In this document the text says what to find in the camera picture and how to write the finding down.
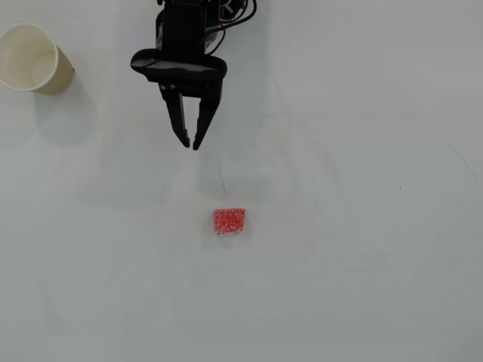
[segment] white table surface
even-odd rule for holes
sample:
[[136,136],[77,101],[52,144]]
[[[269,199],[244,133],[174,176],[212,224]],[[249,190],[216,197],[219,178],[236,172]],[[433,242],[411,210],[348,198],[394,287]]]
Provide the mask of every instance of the white table surface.
[[483,360],[483,2],[259,3],[198,152],[155,0],[2,3],[75,80],[0,88],[1,362]]

